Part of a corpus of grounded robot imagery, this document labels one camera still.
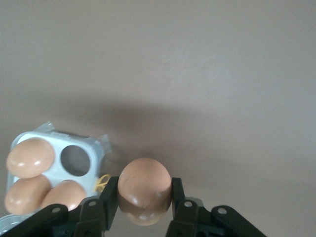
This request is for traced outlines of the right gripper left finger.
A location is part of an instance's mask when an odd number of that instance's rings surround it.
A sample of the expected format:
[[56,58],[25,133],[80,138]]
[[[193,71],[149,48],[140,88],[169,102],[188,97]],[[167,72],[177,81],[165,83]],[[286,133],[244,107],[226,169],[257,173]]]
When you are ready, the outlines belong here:
[[118,208],[118,180],[111,177],[100,196],[69,211],[52,204],[17,224],[4,237],[104,237]]

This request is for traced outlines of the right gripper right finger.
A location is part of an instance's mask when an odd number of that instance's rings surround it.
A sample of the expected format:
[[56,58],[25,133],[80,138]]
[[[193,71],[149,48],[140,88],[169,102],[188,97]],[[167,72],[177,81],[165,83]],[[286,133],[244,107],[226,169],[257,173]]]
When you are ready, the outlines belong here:
[[167,237],[264,237],[259,229],[227,205],[208,211],[200,199],[187,198],[181,178],[172,178],[173,220]]

